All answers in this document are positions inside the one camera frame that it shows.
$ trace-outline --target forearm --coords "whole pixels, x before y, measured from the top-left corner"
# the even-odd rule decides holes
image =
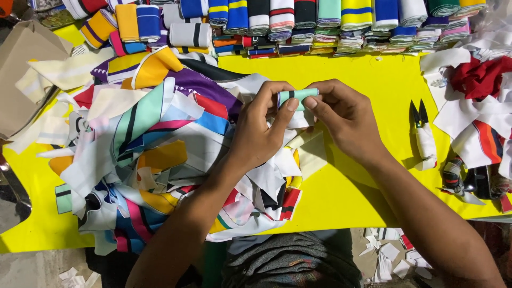
[[[391,155],[367,170],[414,247],[434,267],[463,279],[500,279],[478,233]]]
[[[241,173],[229,159],[215,167],[207,181],[155,233],[133,267],[126,287],[174,287],[199,256],[209,229]]]

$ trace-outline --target cardboard box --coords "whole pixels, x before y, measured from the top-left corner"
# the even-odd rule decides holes
[[[73,44],[36,21],[20,22],[0,46],[0,137],[8,139],[23,129],[47,102],[34,104],[14,84],[29,69],[28,60],[64,60]]]

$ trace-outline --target crumpled red cloth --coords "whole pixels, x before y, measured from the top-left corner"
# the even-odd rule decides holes
[[[500,92],[502,74],[512,72],[512,58],[502,56],[483,63],[471,57],[471,62],[457,66],[450,79],[454,90],[466,95],[466,99],[496,98]]]

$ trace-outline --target yellow tabletop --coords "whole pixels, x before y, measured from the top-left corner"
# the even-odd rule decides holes
[[[83,43],[75,26],[56,33],[73,42]],[[457,197],[439,191],[442,168],[450,151],[450,139],[432,126],[437,146],[438,166],[417,171],[413,166],[421,161],[416,140],[411,134],[409,105],[423,99],[430,121],[437,109],[419,70],[419,57],[375,55],[328,58],[297,56],[272,59],[246,59],[242,56],[219,58],[219,67],[239,73],[260,73],[272,80],[285,80],[297,89],[311,82],[337,78],[369,96],[379,131],[393,156],[432,193],[454,211],[469,219],[501,215],[487,200],[478,206],[461,202]],[[325,130],[322,124],[317,128]],[[327,131],[324,143],[329,164],[306,180],[302,198],[292,221],[266,233],[285,233],[353,227],[396,227],[397,221],[376,188],[369,174],[340,152]],[[4,149],[4,156],[15,171],[32,200],[32,214],[27,220],[0,235],[0,252],[22,252],[93,246],[92,235],[79,235],[76,216],[58,215],[54,187],[63,181],[48,167],[48,160],[35,154],[45,147],[32,144],[20,155]]]

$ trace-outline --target stack of fabric rolls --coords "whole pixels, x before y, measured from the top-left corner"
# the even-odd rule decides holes
[[[417,54],[471,33],[485,0],[65,0],[93,48],[163,46],[214,58]]]

